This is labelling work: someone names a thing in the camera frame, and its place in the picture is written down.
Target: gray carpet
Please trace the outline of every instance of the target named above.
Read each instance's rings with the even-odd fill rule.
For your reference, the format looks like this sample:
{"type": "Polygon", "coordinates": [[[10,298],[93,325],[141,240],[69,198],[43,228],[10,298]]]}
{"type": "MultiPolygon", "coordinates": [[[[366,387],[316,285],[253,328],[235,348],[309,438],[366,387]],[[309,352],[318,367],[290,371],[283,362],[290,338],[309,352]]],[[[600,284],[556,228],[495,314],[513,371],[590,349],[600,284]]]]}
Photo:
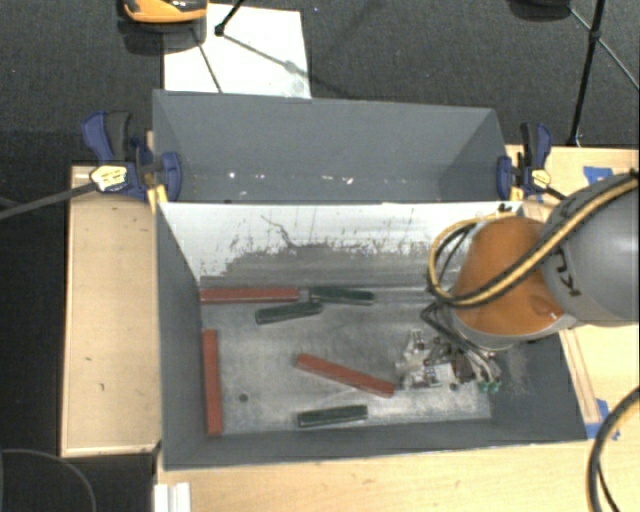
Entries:
{"type": "MultiPolygon", "coordinates": [[[[572,16],[523,19],[507,0],[247,5],[302,10],[313,96],[492,107],[509,143],[520,142],[522,121],[545,123],[556,143],[569,135],[588,36],[572,16]]],[[[594,5],[573,2],[589,23],[594,5]]],[[[160,40],[122,24],[118,6],[116,0],[3,3],[0,197],[29,201],[66,188],[72,163],[92,158],[79,123],[95,110],[130,111],[134,132],[151,126],[160,40]]],[[[636,81],[638,27],[640,2],[607,3],[603,39],[636,81]]],[[[584,145],[638,147],[638,93],[601,48],[581,132],[584,145]]],[[[57,449],[64,283],[64,206],[0,223],[4,448],[57,449]]],[[[146,492],[149,466],[130,465],[127,472],[118,459],[95,464],[102,471],[95,485],[103,486],[96,493],[109,503],[101,510],[141,510],[140,501],[118,502],[115,491],[137,475],[143,484],[135,492],[146,492]]]]}

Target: black cable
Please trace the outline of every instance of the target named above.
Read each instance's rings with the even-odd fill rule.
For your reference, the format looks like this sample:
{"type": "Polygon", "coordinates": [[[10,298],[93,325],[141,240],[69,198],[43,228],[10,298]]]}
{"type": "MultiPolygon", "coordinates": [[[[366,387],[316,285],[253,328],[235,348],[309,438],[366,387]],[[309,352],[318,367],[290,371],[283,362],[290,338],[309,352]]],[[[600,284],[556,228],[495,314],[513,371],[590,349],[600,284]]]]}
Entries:
{"type": "Polygon", "coordinates": [[[567,196],[565,196],[562,192],[559,192],[558,190],[556,190],[555,188],[552,188],[552,187],[547,187],[545,192],[547,194],[549,194],[551,197],[555,197],[556,199],[558,199],[560,201],[562,201],[563,199],[567,198],[567,196]]]}
{"type": "Polygon", "coordinates": [[[69,199],[73,199],[74,197],[81,196],[88,192],[95,192],[95,190],[96,185],[94,183],[87,183],[86,185],[81,185],[80,187],[75,187],[58,194],[43,197],[42,199],[37,199],[36,201],[31,201],[30,203],[19,204],[18,206],[14,206],[13,208],[8,208],[1,211],[0,220],[8,219],[9,217],[13,217],[14,215],[31,212],[33,210],[37,210],[38,208],[42,208],[43,206],[50,206],[56,203],[61,203],[63,201],[68,201],[69,199]]]}
{"type": "MultiPolygon", "coordinates": [[[[591,26],[584,20],[582,16],[580,16],[576,11],[574,11],[571,7],[569,7],[569,12],[576,18],[580,24],[586,28],[587,30],[591,30],[591,26]]],[[[613,61],[618,65],[618,67],[622,70],[625,76],[629,79],[629,81],[633,84],[633,87],[640,92],[640,85],[636,82],[635,78],[629,71],[629,69],[622,63],[622,61],[618,58],[618,56],[613,53],[613,50],[609,47],[607,43],[605,43],[602,39],[598,39],[598,43],[602,48],[609,54],[609,56],[613,59],[613,61]]]]}
{"type": "Polygon", "coordinates": [[[442,255],[442,253],[444,252],[445,248],[447,245],[449,245],[451,242],[453,242],[456,238],[458,238],[460,235],[462,235],[463,231],[467,229],[467,226],[462,226],[459,229],[456,229],[455,231],[453,231],[452,233],[449,233],[447,235],[447,237],[442,241],[442,243],[440,244],[439,247],[436,248],[436,259],[440,258],[440,256],[442,255]]]}
{"type": "Polygon", "coordinates": [[[240,9],[244,1],[245,0],[237,0],[229,13],[225,16],[225,18],[218,25],[216,25],[214,34],[217,37],[222,37],[224,35],[224,29],[227,27],[227,23],[229,23],[231,21],[231,18],[235,16],[236,12],[238,11],[238,9],[240,9]]]}
{"type": "Polygon", "coordinates": [[[211,67],[211,63],[209,62],[207,54],[205,53],[204,48],[202,47],[202,43],[196,37],[196,33],[195,33],[195,31],[193,29],[191,29],[191,35],[193,36],[193,40],[198,45],[198,49],[200,50],[200,54],[202,55],[202,58],[204,59],[204,63],[207,65],[207,69],[209,70],[209,74],[211,75],[211,79],[213,80],[213,83],[216,86],[216,89],[218,90],[218,92],[220,94],[222,94],[222,87],[220,87],[220,82],[218,82],[218,79],[216,78],[216,74],[213,72],[213,68],[211,67]]]}
{"type": "Polygon", "coordinates": [[[74,475],[76,475],[80,481],[82,482],[82,484],[84,485],[85,489],[87,490],[87,495],[89,496],[89,501],[91,502],[91,510],[92,512],[97,512],[98,510],[98,505],[96,503],[96,495],[93,492],[93,488],[91,487],[91,484],[89,483],[89,480],[87,480],[87,477],[84,475],[84,473],[82,473],[82,471],[80,471],[77,467],[75,467],[73,464],[71,464],[71,462],[64,460],[60,457],[56,457],[55,455],[51,455],[49,453],[45,453],[45,452],[40,452],[37,450],[29,450],[29,449],[10,449],[10,450],[0,450],[0,512],[2,512],[2,500],[3,500],[3,486],[4,486],[4,475],[2,473],[2,454],[8,454],[8,455],[31,455],[31,456],[35,456],[35,457],[41,457],[43,459],[47,459],[53,462],[57,462],[58,464],[60,464],[62,467],[65,467],[67,469],[69,469],[69,471],[71,471],[74,475]]]}
{"type": "Polygon", "coordinates": [[[617,503],[611,496],[611,492],[609,492],[609,487],[607,487],[607,483],[604,481],[604,474],[602,473],[602,466],[598,464],[598,479],[600,480],[600,485],[602,486],[602,492],[604,492],[604,497],[607,500],[607,503],[611,507],[613,512],[620,512],[617,503]]]}
{"type": "Polygon", "coordinates": [[[463,228],[460,228],[459,230],[454,231],[451,235],[457,237],[460,237],[460,239],[456,242],[456,245],[453,246],[453,249],[451,249],[451,251],[449,251],[449,254],[447,255],[447,259],[444,261],[443,265],[442,265],[442,269],[440,270],[440,277],[438,278],[438,281],[442,281],[442,277],[444,276],[444,273],[447,270],[447,267],[449,266],[449,263],[451,263],[451,258],[453,258],[453,255],[456,253],[456,251],[460,248],[460,246],[464,243],[464,241],[467,238],[467,235],[471,232],[471,229],[473,229],[474,226],[465,226],[463,228]]]}
{"type": "Polygon", "coordinates": [[[458,349],[463,352],[473,352],[485,364],[489,365],[489,360],[476,347],[437,320],[435,317],[437,309],[437,303],[432,302],[420,312],[420,318],[433,330],[449,339],[458,349]]]}
{"type": "Polygon", "coordinates": [[[591,74],[591,66],[593,64],[593,56],[596,51],[596,44],[600,39],[600,24],[604,15],[605,0],[596,0],[596,7],[593,14],[593,22],[589,30],[589,45],[587,46],[587,55],[584,59],[582,68],[582,78],[580,79],[580,89],[578,91],[578,99],[576,100],[576,108],[571,123],[571,135],[569,135],[568,144],[578,145],[578,127],[580,126],[580,118],[582,117],[582,107],[587,94],[587,85],[589,84],[589,75],[591,74]]]}
{"type": "Polygon", "coordinates": [[[611,431],[615,428],[616,423],[620,420],[623,414],[625,414],[631,406],[640,399],[640,388],[636,388],[631,391],[626,397],[624,397],[618,405],[615,406],[613,411],[605,418],[598,429],[591,455],[589,456],[589,466],[587,472],[588,481],[588,498],[589,505],[593,512],[602,512],[600,506],[600,499],[598,498],[598,471],[600,470],[600,457],[604,445],[611,435],[611,431]]]}

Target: blue clamp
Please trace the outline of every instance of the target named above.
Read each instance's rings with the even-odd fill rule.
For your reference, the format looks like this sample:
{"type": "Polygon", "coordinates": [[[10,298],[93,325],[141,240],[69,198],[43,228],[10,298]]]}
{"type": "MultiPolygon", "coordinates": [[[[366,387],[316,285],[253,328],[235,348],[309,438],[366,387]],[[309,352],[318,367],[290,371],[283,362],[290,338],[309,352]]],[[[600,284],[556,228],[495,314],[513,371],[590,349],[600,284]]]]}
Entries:
{"type": "MultiPolygon", "coordinates": [[[[600,417],[602,418],[602,420],[597,423],[585,423],[584,428],[587,432],[587,439],[595,439],[605,418],[609,416],[609,406],[607,405],[607,402],[605,400],[596,398],[596,405],[598,406],[598,411],[600,412],[600,417]]],[[[619,437],[620,431],[616,429],[611,434],[611,439],[613,441],[617,441],[619,437]]]]}
{"type": "Polygon", "coordinates": [[[91,149],[100,165],[117,163],[126,169],[121,186],[99,189],[104,193],[123,194],[140,201],[146,201],[147,190],[152,188],[145,182],[146,174],[154,175],[154,184],[163,184],[169,201],[176,201],[182,187],[182,168],[178,154],[167,152],[154,162],[149,147],[138,138],[129,139],[128,112],[98,111],[87,117],[81,125],[82,138],[91,149]]]}
{"type": "Polygon", "coordinates": [[[530,123],[520,125],[524,153],[518,154],[518,165],[514,167],[508,156],[498,159],[496,187],[502,200],[511,197],[513,188],[520,189],[524,197],[547,191],[549,175],[544,170],[547,157],[551,154],[551,132],[543,124],[535,128],[530,123]]]}

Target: red stick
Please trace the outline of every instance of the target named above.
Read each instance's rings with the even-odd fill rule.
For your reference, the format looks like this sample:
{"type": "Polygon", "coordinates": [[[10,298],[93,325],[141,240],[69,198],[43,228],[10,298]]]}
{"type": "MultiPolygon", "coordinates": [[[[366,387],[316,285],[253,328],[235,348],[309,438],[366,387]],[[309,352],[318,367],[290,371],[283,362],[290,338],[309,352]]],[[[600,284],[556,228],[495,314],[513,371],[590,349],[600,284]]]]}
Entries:
{"type": "Polygon", "coordinates": [[[346,366],[340,366],[309,354],[300,354],[298,356],[296,368],[383,398],[391,398],[395,389],[392,382],[357,372],[346,366]]]}
{"type": "Polygon", "coordinates": [[[202,304],[295,302],[299,298],[297,288],[208,288],[200,291],[202,304]]]}
{"type": "Polygon", "coordinates": [[[222,434],[222,390],[218,369],[218,333],[202,331],[202,360],[204,363],[204,390],[206,397],[207,433],[222,434]]]}

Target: wire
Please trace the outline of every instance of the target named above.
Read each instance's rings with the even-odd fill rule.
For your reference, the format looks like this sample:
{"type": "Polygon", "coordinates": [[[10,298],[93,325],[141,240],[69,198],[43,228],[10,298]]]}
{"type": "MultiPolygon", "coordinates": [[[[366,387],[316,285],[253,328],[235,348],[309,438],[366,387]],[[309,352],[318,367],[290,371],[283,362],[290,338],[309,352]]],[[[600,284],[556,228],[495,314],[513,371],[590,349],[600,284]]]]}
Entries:
{"type": "Polygon", "coordinates": [[[510,289],[524,281],[529,274],[536,270],[536,268],[542,264],[544,259],[549,256],[558,245],[568,239],[574,230],[576,230],[580,224],[584,223],[590,215],[596,213],[600,208],[606,206],[614,199],[617,199],[637,187],[638,180],[633,174],[630,174],[626,179],[607,187],[598,195],[580,206],[571,217],[558,223],[553,230],[542,238],[534,247],[528,250],[513,265],[505,270],[505,272],[491,279],[476,290],[464,295],[454,296],[443,290],[436,278],[435,269],[437,264],[436,254],[438,253],[438,246],[450,232],[462,226],[477,224],[484,218],[480,220],[468,219],[466,221],[457,222],[438,235],[438,237],[436,237],[436,241],[434,241],[434,247],[436,247],[436,250],[432,250],[429,255],[429,267],[427,270],[427,286],[430,293],[436,296],[440,302],[454,308],[476,307],[501,297],[510,289]]]}
{"type": "Polygon", "coordinates": [[[87,183],[86,185],[72,188],[70,190],[65,190],[64,192],[59,192],[58,194],[43,197],[42,199],[37,199],[36,201],[31,201],[30,203],[21,203],[17,206],[14,206],[13,208],[8,208],[6,210],[0,211],[0,220],[8,219],[9,217],[13,217],[14,215],[31,212],[33,210],[37,210],[38,208],[42,208],[43,206],[51,206],[56,203],[68,201],[69,199],[81,196],[82,194],[95,192],[95,190],[96,186],[92,182],[87,183]]]}
{"type": "Polygon", "coordinates": [[[51,455],[49,453],[40,452],[37,450],[29,450],[29,449],[10,449],[10,450],[0,450],[0,512],[2,512],[2,499],[3,499],[3,487],[4,487],[4,475],[2,473],[2,454],[5,455],[32,455],[35,457],[41,457],[43,459],[51,460],[53,462],[57,462],[62,467],[68,468],[74,475],[76,475],[80,481],[83,483],[85,489],[87,490],[87,494],[89,495],[89,500],[91,501],[91,510],[92,512],[97,512],[98,505],[96,503],[96,495],[93,493],[93,488],[87,480],[87,477],[84,476],[82,471],[80,471],[77,467],[71,464],[69,461],[66,461],[60,457],[56,457],[55,455],[51,455]]]}
{"type": "Polygon", "coordinates": [[[640,399],[640,388],[631,391],[624,397],[618,405],[605,418],[598,429],[596,439],[593,443],[591,455],[589,456],[589,467],[587,473],[588,480],[588,498],[589,504],[593,512],[602,512],[600,499],[598,498],[598,471],[600,470],[600,457],[602,449],[609,438],[611,431],[618,423],[618,420],[631,408],[631,406],[640,399]]]}
{"type": "MultiPolygon", "coordinates": [[[[454,236],[454,240],[455,240],[455,238],[458,238],[458,237],[460,239],[456,242],[456,245],[453,246],[453,249],[451,249],[451,251],[449,251],[449,255],[447,256],[447,259],[444,261],[444,264],[442,265],[442,269],[440,270],[440,276],[438,277],[438,281],[442,281],[444,273],[447,271],[447,267],[449,266],[449,263],[451,263],[451,259],[453,258],[453,255],[457,252],[457,250],[460,248],[460,246],[464,243],[464,241],[467,238],[467,235],[469,235],[469,233],[471,232],[471,229],[473,229],[473,226],[468,226],[468,227],[461,228],[459,231],[456,231],[455,233],[453,233],[452,236],[454,236]]],[[[443,243],[442,247],[444,248],[446,246],[446,244],[447,244],[447,242],[443,243]]]]}
{"type": "MultiPolygon", "coordinates": [[[[584,20],[582,16],[580,16],[576,11],[574,11],[571,7],[569,7],[569,12],[580,22],[580,24],[585,27],[587,30],[591,30],[591,26],[584,20]]],[[[622,61],[618,58],[618,56],[613,53],[613,50],[609,47],[607,43],[605,43],[602,39],[598,39],[598,43],[600,46],[609,54],[609,56],[613,59],[613,61],[618,65],[618,67],[622,70],[625,76],[629,79],[629,81],[633,84],[635,89],[640,92],[640,85],[636,82],[636,79],[633,77],[629,69],[622,63],[622,61]]]]}
{"type": "Polygon", "coordinates": [[[0,206],[2,206],[3,208],[13,208],[14,206],[18,206],[19,204],[20,203],[12,201],[11,199],[0,197],[0,206]]]}
{"type": "Polygon", "coordinates": [[[218,92],[220,94],[222,94],[222,87],[220,87],[220,82],[218,82],[218,79],[216,78],[216,74],[213,72],[213,68],[211,67],[211,63],[209,62],[209,59],[207,58],[207,54],[205,53],[204,48],[202,47],[202,43],[196,37],[196,33],[195,33],[195,31],[193,29],[191,29],[191,35],[193,37],[193,40],[198,45],[198,49],[200,50],[200,54],[202,55],[202,58],[204,59],[204,63],[207,65],[207,69],[209,70],[209,74],[211,75],[211,79],[213,80],[213,83],[216,86],[216,89],[218,90],[218,92]]]}
{"type": "Polygon", "coordinates": [[[487,374],[489,382],[498,380],[501,373],[500,369],[497,366],[492,366],[491,362],[485,357],[485,355],[470,341],[466,340],[448,327],[445,327],[445,325],[438,320],[437,313],[438,305],[437,303],[432,302],[421,311],[420,318],[436,332],[447,338],[452,345],[465,354],[465,356],[473,363],[482,366],[487,374]]]}
{"type": "Polygon", "coordinates": [[[604,481],[604,475],[602,474],[602,466],[598,464],[598,479],[600,480],[600,485],[602,486],[602,492],[604,492],[604,497],[607,500],[607,503],[611,507],[613,512],[620,512],[617,503],[611,496],[611,492],[609,492],[609,487],[607,487],[607,483],[604,481]]]}
{"type": "Polygon", "coordinates": [[[565,196],[562,192],[556,190],[555,188],[552,187],[547,187],[547,189],[545,190],[545,192],[547,194],[549,194],[551,197],[555,197],[556,199],[562,201],[563,199],[566,199],[567,196],[565,196]]]}

